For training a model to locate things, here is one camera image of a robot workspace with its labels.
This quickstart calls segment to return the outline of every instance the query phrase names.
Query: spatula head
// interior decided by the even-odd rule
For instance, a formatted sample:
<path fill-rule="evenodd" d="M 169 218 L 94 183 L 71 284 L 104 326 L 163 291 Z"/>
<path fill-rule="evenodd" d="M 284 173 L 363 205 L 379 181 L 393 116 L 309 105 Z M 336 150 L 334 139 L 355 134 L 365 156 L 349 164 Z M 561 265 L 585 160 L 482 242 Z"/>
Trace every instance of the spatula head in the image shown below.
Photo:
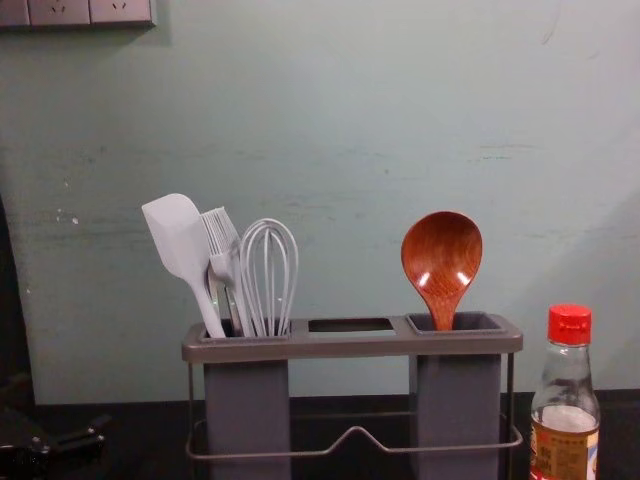
<path fill-rule="evenodd" d="M 481 259 L 480 230 L 460 213 L 427 215 L 405 235 L 404 271 L 427 304 L 438 330 L 451 330 L 455 309 Z"/>
<path fill-rule="evenodd" d="M 169 272 L 187 280 L 206 270 L 207 233 L 200 212 L 188 197 L 172 193 L 143 205 L 142 212 Z"/>

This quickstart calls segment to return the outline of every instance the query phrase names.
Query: white whisk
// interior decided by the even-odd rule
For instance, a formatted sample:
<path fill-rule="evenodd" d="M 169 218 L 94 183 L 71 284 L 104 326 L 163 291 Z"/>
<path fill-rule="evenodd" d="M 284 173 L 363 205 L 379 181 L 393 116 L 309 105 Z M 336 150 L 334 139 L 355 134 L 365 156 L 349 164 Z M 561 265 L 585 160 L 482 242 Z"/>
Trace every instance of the white whisk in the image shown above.
<path fill-rule="evenodd" d="M 281 257 L 282 263 L 276 263 L 276 257 Z M 276 270 L 280 268 L 281 290 L 276 282 Z M 286 335 L 298 281 L 298 246 L 291 231 L 272 218 L 254 222 L 242 236 L 240 270 L 244 298 L 257 335 Z M 276 298 L 280 303 L 277 317 Z"/>

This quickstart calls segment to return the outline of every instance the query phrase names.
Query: red bottle cap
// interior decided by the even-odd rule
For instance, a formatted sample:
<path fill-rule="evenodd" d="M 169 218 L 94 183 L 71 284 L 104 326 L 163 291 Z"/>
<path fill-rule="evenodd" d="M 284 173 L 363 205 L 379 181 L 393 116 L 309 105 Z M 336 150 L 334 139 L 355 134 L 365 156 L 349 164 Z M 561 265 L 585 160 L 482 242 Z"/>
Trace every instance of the red bottle cap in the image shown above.
<path fill-rule="evenodd" d="M 591 310 L 582 305 L 549 308 L 549 340 L 563 345 L 591 343 Z"/>

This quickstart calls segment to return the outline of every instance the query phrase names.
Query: utensil holder compartment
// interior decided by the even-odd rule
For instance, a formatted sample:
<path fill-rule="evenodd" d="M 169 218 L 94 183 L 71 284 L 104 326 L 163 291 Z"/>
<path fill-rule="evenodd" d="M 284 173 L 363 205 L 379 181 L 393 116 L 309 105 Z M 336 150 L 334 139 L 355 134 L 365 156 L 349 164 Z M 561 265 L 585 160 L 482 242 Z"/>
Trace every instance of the utensil holder compartment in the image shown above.
<path fill-rule="evenodd" d="M 410 454 L 416 480 L 497 480 L 501 451 L 509 472 L 511 448 L 522 442 L 513 426 L 513 355 L 522 349 L 522 333 L 483 312 L 457 314 L 454 325 L 436 332 L 428 315 L 296 320 L 285 337 L 224 339 L 194 325 L 182 345 L 189 366 L 187 454 L 209 463 L 211 479 L 290 480 L 291 458 L 329 455 L 359 434 L 386 454 Z M 509 401 L 501 428 L 503 354 Z M 288 360 L 398 355 L 409 357 L 411 445 L 387 447 L 354 425 L 323 450 L 291 451 Z M 192 446 L 193 364 L 204 370 L 207 453 Z"/>

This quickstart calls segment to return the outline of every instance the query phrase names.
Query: wooden spoon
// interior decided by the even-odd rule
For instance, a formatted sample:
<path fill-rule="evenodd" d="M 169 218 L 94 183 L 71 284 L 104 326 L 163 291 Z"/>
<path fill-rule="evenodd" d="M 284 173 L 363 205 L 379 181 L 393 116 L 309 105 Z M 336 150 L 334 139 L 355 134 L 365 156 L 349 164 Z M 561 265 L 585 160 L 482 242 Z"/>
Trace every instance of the wooden spoon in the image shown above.
<path fill-rule="evenodd" d="M 451 330 L 456 307 L 476 276 L 482 236 L 475 223 L 454 212 L 427 215 L 402 241 L 402 266 L 423 298 L 436 330 Z"/>

